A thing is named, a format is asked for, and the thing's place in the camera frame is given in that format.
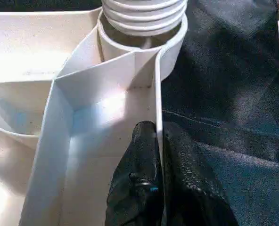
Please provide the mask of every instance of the curved plastic edge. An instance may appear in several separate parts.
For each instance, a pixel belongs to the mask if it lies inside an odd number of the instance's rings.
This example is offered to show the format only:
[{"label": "curved plastic edge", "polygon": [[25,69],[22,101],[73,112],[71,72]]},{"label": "curved plastic edge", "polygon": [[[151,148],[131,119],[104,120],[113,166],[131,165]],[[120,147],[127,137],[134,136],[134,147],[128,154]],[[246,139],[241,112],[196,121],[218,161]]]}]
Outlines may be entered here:
[{"label": "curved plastic edge", "polygon": [[171,5],[174,5],[175,3],[179,1],[186,1],[186,0],[168,0],[162,3],[158,3],[155,5],[144,5],[144,6],[136,6],[136,5],[126,5],[120,2],[117,2],[115,0],[107,0],[107,4],[110,7],[117,7],[121,9],[129,9],[129,10],[136,10],[136,11],[152,11],[152,10],[158,10],[161,8],[169,7]]},{"label": "curved plastic edge", "polygon": [[158,46],[155,48],[149,48],[149,49],[140,49],[138,47],[130,47],[130,46],[124,46],[122,44],[119,44],[115,41],[113,41],[111,38],[108,37],[108,35],[106,35],[105,31],[104,31],[104,27],[103,24],[101,23],[101,16],[103,15],[103,11],[100,12],[100,15],[98,17],[98,32],[99,34],[103,37],[103,39],[105,39],[110,45],[124,50],[124,51],[137,51],[137,52],[149,52],[149,51],[155,51],[155,50],[161,50],[162,48],[164,48],[165,46],[169,45],[170,43],[178,43],[178,41],[182,40],[183,37],[185,36],[187,30],[188,30],[188,20],[187,20],[187,16],[185,14],[183,14],[182,19],[181,19],[181,27],[179,29],[179,31],[177,32],[176,35],[174,35],[170,40],[168,40],[164,45],[162,46]]}]

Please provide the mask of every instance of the black glove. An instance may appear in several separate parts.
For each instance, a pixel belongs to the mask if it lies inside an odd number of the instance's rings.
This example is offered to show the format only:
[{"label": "black glove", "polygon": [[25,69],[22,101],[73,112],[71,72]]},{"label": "black glove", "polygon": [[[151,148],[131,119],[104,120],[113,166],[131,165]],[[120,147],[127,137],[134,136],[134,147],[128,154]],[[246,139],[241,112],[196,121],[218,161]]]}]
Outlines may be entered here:
[{"label": "black glove", "polygon": [[156,129],[152,122],[140,122],[114,172],[105,226],[160,225],[164,208],[162,188]]}]

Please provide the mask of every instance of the white plastic tray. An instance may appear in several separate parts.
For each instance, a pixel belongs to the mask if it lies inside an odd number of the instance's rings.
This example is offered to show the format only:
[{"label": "white plastic tray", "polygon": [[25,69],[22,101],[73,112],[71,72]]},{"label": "white plastic tray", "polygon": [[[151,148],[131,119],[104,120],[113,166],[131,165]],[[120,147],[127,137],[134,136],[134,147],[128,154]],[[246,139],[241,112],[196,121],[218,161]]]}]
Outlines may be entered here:
[{"label": "white plastic tray", "polygon": [[57,73],[0,81],[0,132],[32,148],[39,137],[20,226],[103,225],[111,176],[138,122],[156,123],[162,150],[160,82],[175,65],[186,16],[141,49],[98,12],[85,13],[97,25]]}]

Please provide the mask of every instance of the black fabric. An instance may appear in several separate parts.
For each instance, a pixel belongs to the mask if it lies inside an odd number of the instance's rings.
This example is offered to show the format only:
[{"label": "black fabric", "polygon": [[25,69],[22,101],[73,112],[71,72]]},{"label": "black fabric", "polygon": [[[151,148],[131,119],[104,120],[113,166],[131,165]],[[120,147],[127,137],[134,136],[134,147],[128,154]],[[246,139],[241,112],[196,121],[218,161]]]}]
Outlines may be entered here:
[{"label": "black fabric", "polygon": [[164,123],[168,226],[237,226],[220,182],[201,150],[175,123]]},{"label": "black fabric", "polygon": [[105,226],[158,226],[164,208],[162,169],[155,126],[136,125],[115,169],[107,198]]},{"label": "black fabric", "polygon": [[0,12],[90,10],[101,0],[0,0]]},{"label": "black fabric", "polygon": [[162,82],[164,121],[187,130],[240,225],[279,225],[279,38],[274,0],[189,0]]}]

